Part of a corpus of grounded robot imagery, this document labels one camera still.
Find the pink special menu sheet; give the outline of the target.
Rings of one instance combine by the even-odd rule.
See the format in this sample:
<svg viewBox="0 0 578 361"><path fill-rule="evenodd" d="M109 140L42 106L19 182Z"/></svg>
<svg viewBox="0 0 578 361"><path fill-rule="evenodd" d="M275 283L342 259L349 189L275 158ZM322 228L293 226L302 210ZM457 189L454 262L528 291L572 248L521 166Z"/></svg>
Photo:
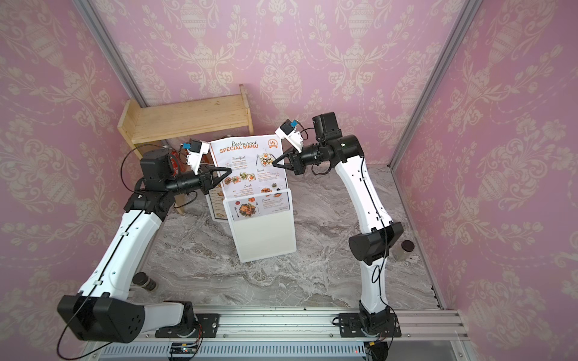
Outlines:
<svg viewBox="0 0 578 361"><path fill-rule="evenodd" d="M234 221L290 209L285 170L273 166L283 154L278 136L223 138L212 141L210 151L217 167L231 170L221 185Z"/></svg>

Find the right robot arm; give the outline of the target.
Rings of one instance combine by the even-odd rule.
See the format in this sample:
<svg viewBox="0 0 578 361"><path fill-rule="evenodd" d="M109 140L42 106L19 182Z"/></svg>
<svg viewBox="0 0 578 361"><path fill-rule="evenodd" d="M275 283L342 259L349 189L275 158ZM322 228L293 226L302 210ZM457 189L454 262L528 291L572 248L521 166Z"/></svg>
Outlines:
<svg viewBox="0 0 578 361"><path fill-rule="evenodd" d="M326 162L346 187L360 227L349 238L349 247L361 268L359 320L369 336L397 338L399 321L385 294L385 266L391 247L403 235L400 222L393 221L382 205L367 170L361 143L354 135L343 135L337 116L331 112L313 117L316 142L305 145L298 121L286 120L275 132L292 148L274 160L276 168L304 174L306 168Z"/></svg>

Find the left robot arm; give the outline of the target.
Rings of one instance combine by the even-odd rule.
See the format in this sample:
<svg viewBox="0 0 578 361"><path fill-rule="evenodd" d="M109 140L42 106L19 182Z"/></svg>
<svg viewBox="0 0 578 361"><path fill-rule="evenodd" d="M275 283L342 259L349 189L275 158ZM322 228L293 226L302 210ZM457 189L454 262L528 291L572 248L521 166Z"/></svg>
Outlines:
<svg viewBox="0 0 578 361"><path fill-rule="evenodd" d="M176 197L208 194L231 169L204 164L209 143L190 140L188 171L182 171L177 153L155 146L140 166L143 176L131 187L120 226L104 256L78 292L65 295L57 305L65 332L80 341L128 344L143 332L168 331L177 337L202 338L203 331L190 302L169 301L154 305L128 302L129 289L151 240L165 221Z"/></svg>

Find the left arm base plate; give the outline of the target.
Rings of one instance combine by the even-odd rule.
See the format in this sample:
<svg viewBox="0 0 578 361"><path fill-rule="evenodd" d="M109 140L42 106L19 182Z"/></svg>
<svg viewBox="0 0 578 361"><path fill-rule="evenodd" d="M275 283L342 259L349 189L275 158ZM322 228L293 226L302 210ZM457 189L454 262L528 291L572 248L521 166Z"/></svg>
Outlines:
<svg viewBox="0 0 578 361"><path fill-rule="evenodd" d="M156 338L215 338L218 332L220 314L204 313L184 316L175 326L166 326L155 332Z"/></svg>

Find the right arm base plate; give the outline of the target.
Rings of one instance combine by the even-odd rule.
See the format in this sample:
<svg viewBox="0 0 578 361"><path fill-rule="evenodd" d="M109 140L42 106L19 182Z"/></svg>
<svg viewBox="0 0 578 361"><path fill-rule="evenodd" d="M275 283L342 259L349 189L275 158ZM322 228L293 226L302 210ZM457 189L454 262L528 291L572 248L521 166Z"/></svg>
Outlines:
<svg viewBox="0 0 578 361"><path fill-rule="evenodd" d="M390 311L379 314L340 313L332 321L340 329L342 338L385 337L400 338L402 332L397 315Z"/></svg>

